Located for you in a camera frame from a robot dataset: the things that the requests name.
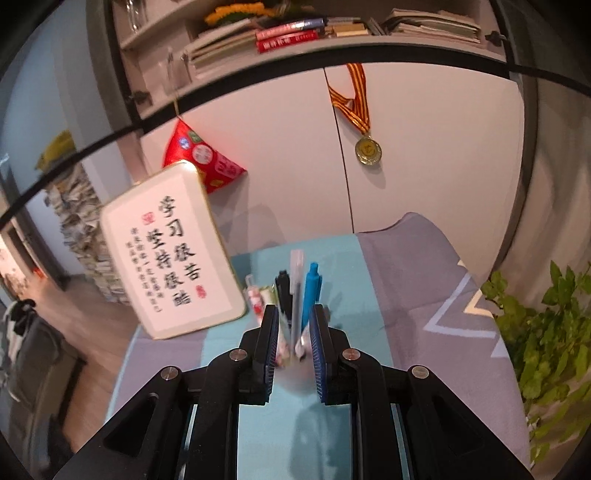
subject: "red pillow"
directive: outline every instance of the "red pillow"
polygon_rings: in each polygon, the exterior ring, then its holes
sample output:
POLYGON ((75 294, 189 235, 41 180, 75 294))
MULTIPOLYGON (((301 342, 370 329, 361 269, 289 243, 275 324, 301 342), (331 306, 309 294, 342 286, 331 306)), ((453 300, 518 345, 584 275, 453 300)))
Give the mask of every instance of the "red pillow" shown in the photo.
POLYGON ((189 160, 197 167, 207 193, 227 185, 246 172, 240 165, 228 160, 205 143, 181 119, 178 120, 173 136, 170 137, 162 167, 167 167, 179 160, 189 160))

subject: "blue pen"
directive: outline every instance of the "blue pen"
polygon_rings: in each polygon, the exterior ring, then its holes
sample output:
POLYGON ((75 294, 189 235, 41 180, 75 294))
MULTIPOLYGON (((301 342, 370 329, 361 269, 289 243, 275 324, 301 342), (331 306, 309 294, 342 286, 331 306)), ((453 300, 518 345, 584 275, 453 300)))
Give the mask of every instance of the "blue pen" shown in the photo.
POLYGON ((304 331, 314 303, 320 300, 322 288, 322 275, 318 275, 318 263, 310 264, 310 271, 306 274, 306 286, 304 288, 304 304, 301 309, 301 330, 304 331))

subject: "glass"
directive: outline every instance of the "glass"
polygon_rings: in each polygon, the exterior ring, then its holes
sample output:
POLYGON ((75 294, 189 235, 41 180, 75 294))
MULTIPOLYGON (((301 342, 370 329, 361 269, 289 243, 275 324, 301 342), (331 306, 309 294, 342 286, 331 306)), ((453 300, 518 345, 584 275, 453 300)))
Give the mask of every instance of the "glass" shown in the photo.
POLYGON ((127 7, 129 26, 131 30, 137 32, 148 22, 145 0, 125 0, 125 6, 127 7))

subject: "pen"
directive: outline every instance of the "pen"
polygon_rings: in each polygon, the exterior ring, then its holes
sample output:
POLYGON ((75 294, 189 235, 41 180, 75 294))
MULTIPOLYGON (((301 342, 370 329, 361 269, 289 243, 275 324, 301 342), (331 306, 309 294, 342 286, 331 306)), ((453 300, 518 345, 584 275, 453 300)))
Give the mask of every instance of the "pen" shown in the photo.
POLYGON ((310 312, 314 303, 320 300, 322 288, 322 275, 318 275, 318 263, 310 264, 310 271, 306 274, 306 287, 304 289, 304 304, 301 308, 301 331, 308 325, 310 312))
POLYGON ((296 343, 301 336, 301 284, 304 276, 304 251, 292 250, 290 261, 290 293, 292 294, 291 307, 291 338, 290 338, 290 353, 295 355, 296 343))
POLYGON ((279 307, 281 313, 287 318, 287 324, 291 329, 291 309, 293 307, 293 296, 290 293, 290 276, 286 270, 281 270, 279 275, 275 277, 275 286, 277 288, 277 296, 279 297, 279 307))

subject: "stack of books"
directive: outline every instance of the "stack of books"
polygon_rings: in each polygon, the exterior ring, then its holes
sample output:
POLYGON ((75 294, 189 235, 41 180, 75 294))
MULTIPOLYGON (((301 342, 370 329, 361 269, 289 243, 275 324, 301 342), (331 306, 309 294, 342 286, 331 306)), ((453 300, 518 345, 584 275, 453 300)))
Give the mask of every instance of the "stack of books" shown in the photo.
POLYGON ((323 34, 324 19, 298 20, 256 32, 256 48, 259 53, 297 43, 318 40, 323 34))
POLYGON ((329 17, 326 23, 328 37, 357 37, 359 35, 385 35, 373 18, 366 21, 360 17, 329 17))
POLYGON ((221 57, 253 50, 258 24, 245 18, 229 25, 207 30, 184 49, 189 62, 197 69, 221 57))
POLYGON ((480 43, 480 25, 470 17, 395 8, 382 24, 390 35, 406 34, 480 43))

